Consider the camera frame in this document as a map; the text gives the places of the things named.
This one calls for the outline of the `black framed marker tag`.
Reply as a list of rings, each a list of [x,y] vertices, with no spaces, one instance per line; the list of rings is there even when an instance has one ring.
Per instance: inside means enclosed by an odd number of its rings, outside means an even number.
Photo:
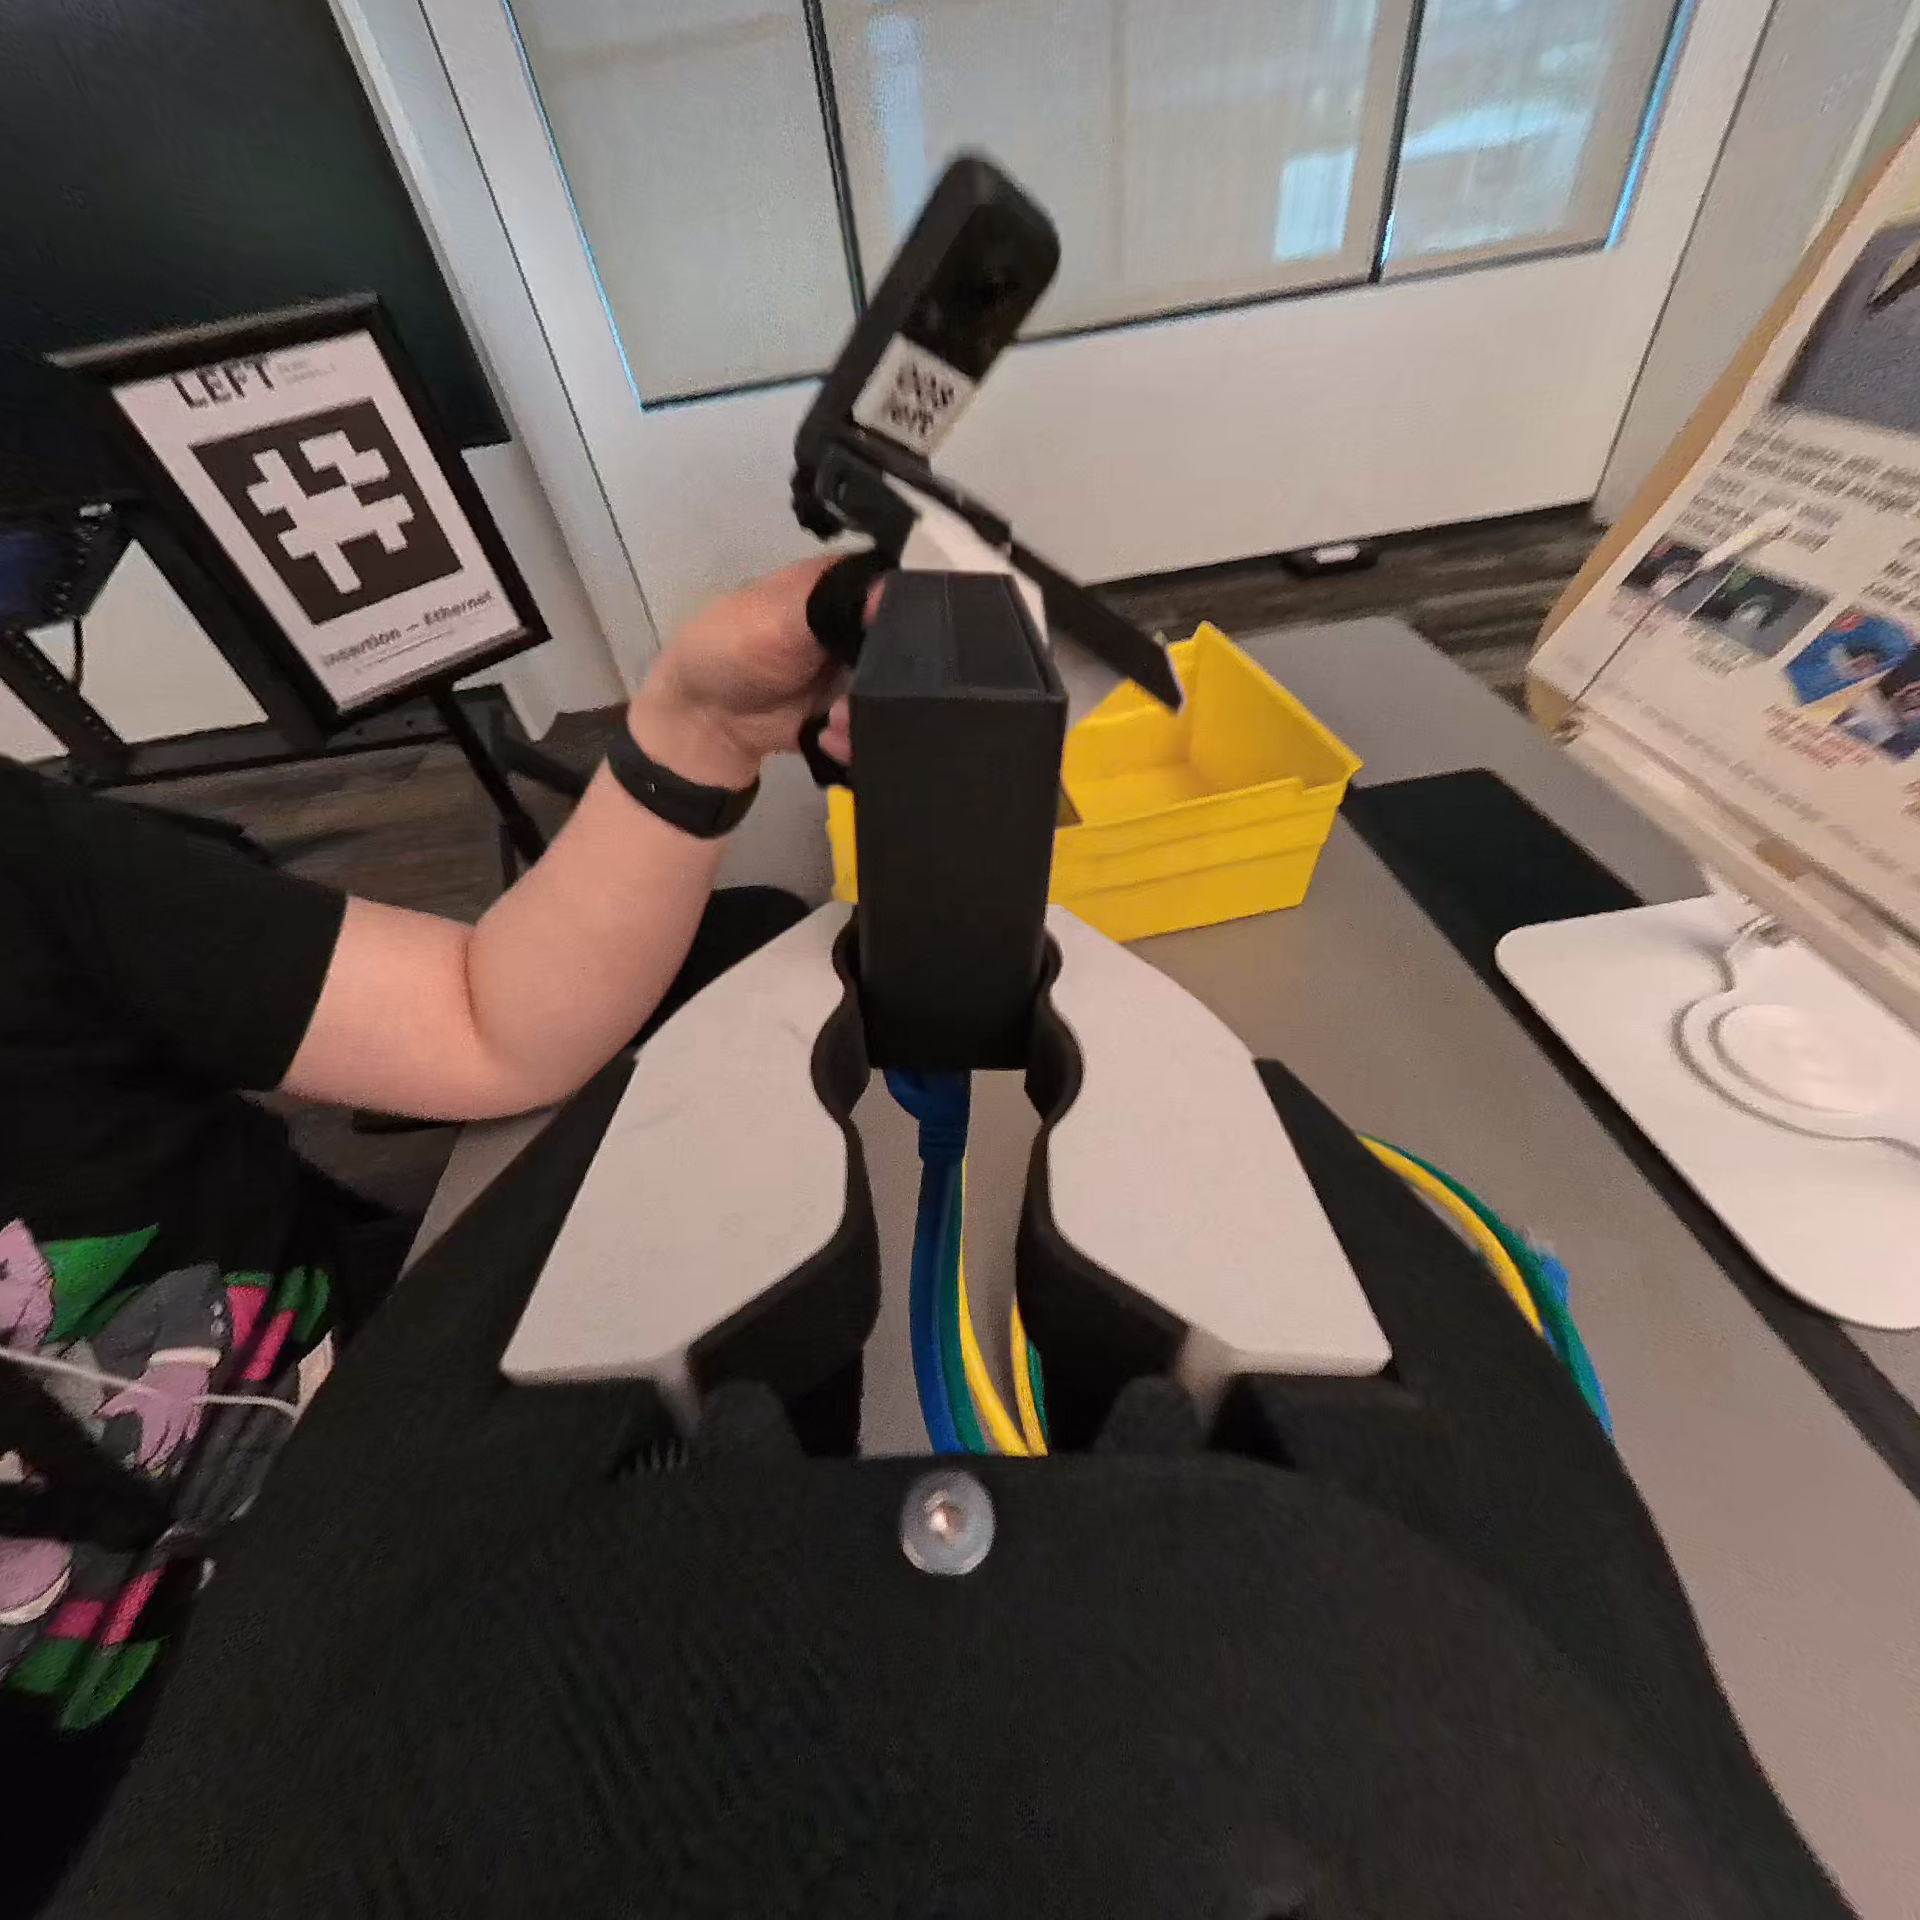
[[[43,360],[123,454],[136,542],[304,744],[549,642],[377,295]]]

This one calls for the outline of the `black tag stand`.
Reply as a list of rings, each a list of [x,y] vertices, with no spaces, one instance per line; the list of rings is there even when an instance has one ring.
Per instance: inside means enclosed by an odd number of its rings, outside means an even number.
[[[262,711],[257,725],[129,741],[86,697],[86,622],[133,548],[155,565],[240,678]],[[183,535],[153,502],[85,498],[5,508],[1,684],[55,738],[71,784],[138,785],[450,744],[493,808],[501,874],[514,879],[545,844],[514,778],[577,799],[584,775],[528,741],[503,692],[461,694],[470,676],[473,665],[432,666],[397,692],[345,705],[319,687],[233,565],[202,536]]]

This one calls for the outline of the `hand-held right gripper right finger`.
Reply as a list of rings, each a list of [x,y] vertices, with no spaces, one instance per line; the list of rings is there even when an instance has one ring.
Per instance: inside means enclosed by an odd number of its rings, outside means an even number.
[[[1251,1050],[1067,908],[1043,921],[1017,1297],[1048,1377],[1375,1377],[1386,1337]]]

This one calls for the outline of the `black network switch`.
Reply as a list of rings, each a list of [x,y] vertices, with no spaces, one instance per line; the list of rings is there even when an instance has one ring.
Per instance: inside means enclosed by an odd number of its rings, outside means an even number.
[[[1015,581],[898,572],[849,689],[870,1065],[1024,1065],[1047,950],[1064,685]]]

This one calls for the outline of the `large grid window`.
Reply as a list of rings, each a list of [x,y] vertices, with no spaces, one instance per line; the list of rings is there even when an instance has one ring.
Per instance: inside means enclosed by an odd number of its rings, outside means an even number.
[[[1038,335],[1609,245],[1677,4],[509,15],[624,370],[674,401],[825,370],[958,152],[1058,229]]]

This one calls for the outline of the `white stand base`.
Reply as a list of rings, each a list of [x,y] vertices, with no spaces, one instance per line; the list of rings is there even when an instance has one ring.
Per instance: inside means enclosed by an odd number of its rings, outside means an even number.
[[[1494,967],[1761,1273],[1917,1330],[1917,1040],[1753,902],[1510,928]]]

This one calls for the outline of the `person's left forearm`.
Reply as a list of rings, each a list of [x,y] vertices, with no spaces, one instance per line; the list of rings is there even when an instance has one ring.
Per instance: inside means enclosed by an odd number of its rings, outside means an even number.
[[[278,1092],[453,1121],[562,1101],[663,1001],[725,846],[658,818],[603,770],[478,922],[347,897]]]

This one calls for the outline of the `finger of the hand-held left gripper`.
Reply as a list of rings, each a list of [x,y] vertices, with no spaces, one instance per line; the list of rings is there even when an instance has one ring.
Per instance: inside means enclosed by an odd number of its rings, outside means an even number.
[[[1184,685],[1165,642],[1118,613],[1099,592],[1019,544],[990,542],[937,500],[912,500],[906,508],[914,527],[903,544],[903,566],[1006,575],[1047,645],[1067,708],[1097,708],[1123,681],[1151,705],[1184,708]]]

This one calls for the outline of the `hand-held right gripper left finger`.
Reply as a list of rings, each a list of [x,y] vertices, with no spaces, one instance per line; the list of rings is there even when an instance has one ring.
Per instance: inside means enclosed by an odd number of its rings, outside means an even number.
[[[826,902],[641,1047],[501,1357],[509,1381],[834,1381],[880,1306],[853,1108],[853,910]]]

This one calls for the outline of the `black wrist band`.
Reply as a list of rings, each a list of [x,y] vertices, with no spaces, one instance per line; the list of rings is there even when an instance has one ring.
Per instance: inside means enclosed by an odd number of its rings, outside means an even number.
[[[648,753],[624,725],[603,758],[611,784],[661,824],[694,838],[725,841],[751,814],[761,790],[754,777],[742,785],[693,781]]]

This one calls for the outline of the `person's left hand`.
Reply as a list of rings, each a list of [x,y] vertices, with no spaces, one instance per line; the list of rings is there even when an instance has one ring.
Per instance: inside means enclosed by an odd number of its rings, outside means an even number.
[[[864,628],[880,598],[866,552],[819,554],[781,566],[694,614],[661,652],[629,705],[629,733],[670,775],[737,792],[776,753],[816,741],[849,766],[849,669],[809,625],[809,604],[826,583],[858,590]]]

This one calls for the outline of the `yellow plastic bin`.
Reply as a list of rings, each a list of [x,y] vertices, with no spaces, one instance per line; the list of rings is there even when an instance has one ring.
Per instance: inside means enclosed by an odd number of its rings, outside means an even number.
[[[1184,708],[1118,687],[1064,718],[1047,904],[1118,944],[1298,904],[1359,768],[1218,625],[1169,647]],[[830,798],[834,894],[856,902],[853,785]]]

